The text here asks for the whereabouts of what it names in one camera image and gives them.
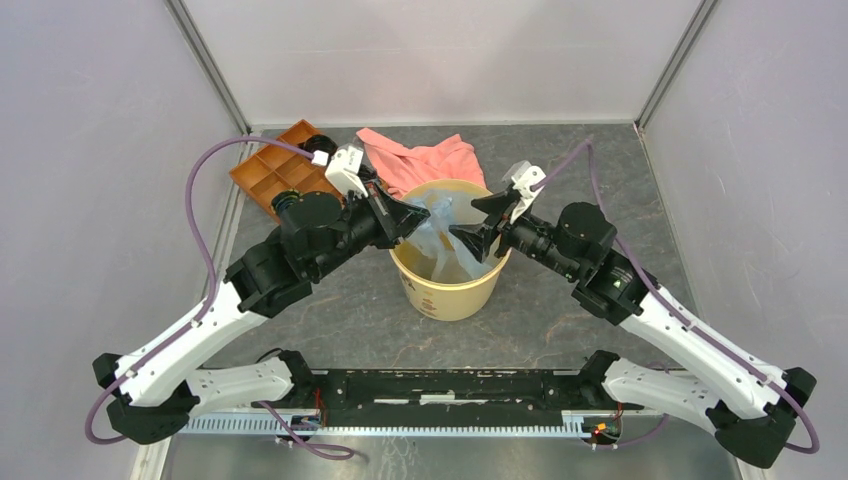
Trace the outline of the light blue plastic trash bag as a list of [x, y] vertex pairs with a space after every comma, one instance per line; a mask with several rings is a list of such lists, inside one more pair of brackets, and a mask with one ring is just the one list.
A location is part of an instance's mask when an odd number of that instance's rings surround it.
[[403, 263], [417, 276], [435, 283], [460, 284], [482, 278], [498, 264], [490, 255], [478, 261], [470, 250], [449, 232], [454, 224], [477, 224], [482, 213], [470, 202], [474, 195], [447, 189], [428, 189], [405, 201], [426, 207], [430, 217], [406, 239]]

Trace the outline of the yellow trash bin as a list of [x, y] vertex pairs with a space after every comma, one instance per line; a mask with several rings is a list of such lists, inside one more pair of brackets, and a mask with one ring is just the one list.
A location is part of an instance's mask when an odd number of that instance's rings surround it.
[[[403, 200], [434, 188], [467, 192], [474, 195], [474, 199], [490, 194], [486, 188], [467, 181], [442, 179], [416, 187], [404, 195]], [[508, 253], [501, 259], [497, 258], [499, 262], [494, 269], [477, 280], [460, 284], [435, 283], [417, 276], [403, 263], [404, 254], [408, 250], [404, 246], [405, 241], [390, 251], [390, 257], [398, 269], [407, 298], [420, 313], [440, 321], [463, 320], [481, 310], [490, 299], [501, 271], [510, 259]]]

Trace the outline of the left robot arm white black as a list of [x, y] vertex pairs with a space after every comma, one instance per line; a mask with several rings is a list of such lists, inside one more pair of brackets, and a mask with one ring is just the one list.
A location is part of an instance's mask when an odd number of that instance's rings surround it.
[[280, 354], [254, 365], [209, 369], [206, 362], [242, 334], [308, 297], [315, 284], [362, 250], [391, 249], [429, 219], [422, 206], [368, 182], [364, 196], [277, 195], [279, 225], [225, 271], [208, 296], [133, 353], [104, 353], [93, 370], [115, 441], [149, 445], [192, 419], [261, 401], [306, 405], [313, 379]]

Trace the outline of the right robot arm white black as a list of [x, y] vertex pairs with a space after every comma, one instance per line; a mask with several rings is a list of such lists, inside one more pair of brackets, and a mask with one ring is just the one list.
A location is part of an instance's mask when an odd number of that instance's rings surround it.
[[451, 233], [473, 256], [516, 251], [562, 275], [591, 315], [661, 350], [687, 371], [675, 377], [599, 351], [577, 382], [580, 400], [602, 408], [615, 400], [684, 420], [711, 434], [737, 459], [772, 467], [791, 446], [815, 377], [783, 369], [735, 345], [684, 307], [668, 289], [613, 247], [617, 236], [594, 204], [566, 205], [555, 223], [530, 213], [514, 189], [472, 201], [484, 218]]

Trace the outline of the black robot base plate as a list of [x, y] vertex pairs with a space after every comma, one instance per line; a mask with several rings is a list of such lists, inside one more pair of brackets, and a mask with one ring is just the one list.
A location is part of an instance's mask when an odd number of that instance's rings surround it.
[[314, 371], [271, 404], [325, 427], [406, 428], [560, 426], [565, 412], [620, 408], [589, 376], [550, 369]]

